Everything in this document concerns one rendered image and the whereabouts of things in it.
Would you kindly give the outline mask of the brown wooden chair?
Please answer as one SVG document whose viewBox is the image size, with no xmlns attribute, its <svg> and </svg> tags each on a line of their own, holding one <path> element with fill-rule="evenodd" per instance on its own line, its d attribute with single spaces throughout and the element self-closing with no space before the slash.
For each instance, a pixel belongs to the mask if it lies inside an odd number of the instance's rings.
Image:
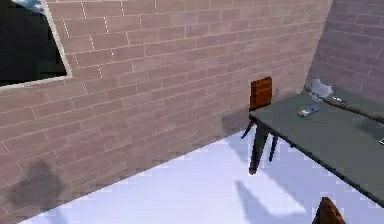
<svg viewBox="0 0 384 224">
<path fill-rule="evenodd" d="M 346 222 L 334 203 L 328 197 L 323 197 L 312 224 L 346 224 Z"/>
<path fill-rule="evenodd" d="M 270 76 L 265 77 L 260 80 L 251 82 L 251 95 L 250 95 L 250 105 L 249 111 L 254 111 L 256 109 L 268 106 L 272 101 L 272 78 Z M 241 136 L 241 139 L 244 139 L 252 126 L 254 125 L 253 121 L 250 121 L 245 132 Z M 272 162 L 275 149 L 277 146 L 278 136 L 272 134 L 272 145 L 271 151 L 269 154 L 269 162 Z"/>
</svg>

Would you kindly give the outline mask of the crumpled white paper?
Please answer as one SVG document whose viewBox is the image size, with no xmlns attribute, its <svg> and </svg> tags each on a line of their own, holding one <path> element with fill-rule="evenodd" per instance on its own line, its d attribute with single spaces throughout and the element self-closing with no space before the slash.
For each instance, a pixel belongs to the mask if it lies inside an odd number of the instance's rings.
<svg viewBox="0 0 384 224">
<path fill-rule="evenodd" d="M 320 79 L 312 79 L 304 86 L 304 89 L 315 102 L 320 102 L 323 98 L 327 98 L 333 93 L 332 87 L 323 84 Z"/>
</svg>

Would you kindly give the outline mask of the dark green table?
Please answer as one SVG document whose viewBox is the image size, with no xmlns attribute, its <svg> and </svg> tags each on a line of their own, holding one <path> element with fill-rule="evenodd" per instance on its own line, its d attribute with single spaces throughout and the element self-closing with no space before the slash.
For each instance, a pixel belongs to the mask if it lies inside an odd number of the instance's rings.
<svg viewBox="0 0 384 224">
<path fill-rule="evenodd" d="M 324 102 L 318 112 L 298 116 L 313 104 L 302 92 L 249 113 L 257 125 L 249 173 L 256 173 L 266 138 L 273 135 L 384 208 L 384 125 Z"/>
</svg>

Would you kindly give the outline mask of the dark window with pale frame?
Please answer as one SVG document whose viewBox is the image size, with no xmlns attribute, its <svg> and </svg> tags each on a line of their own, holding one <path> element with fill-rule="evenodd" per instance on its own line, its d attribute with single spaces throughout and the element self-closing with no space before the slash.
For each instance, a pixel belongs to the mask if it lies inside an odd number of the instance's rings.
<svg viewBox="0 0 384 224">
<path fill-rule="evenodd" d="M 72 76 L 46 0 L 0 0 L 0 90 Z"/>
</svg>

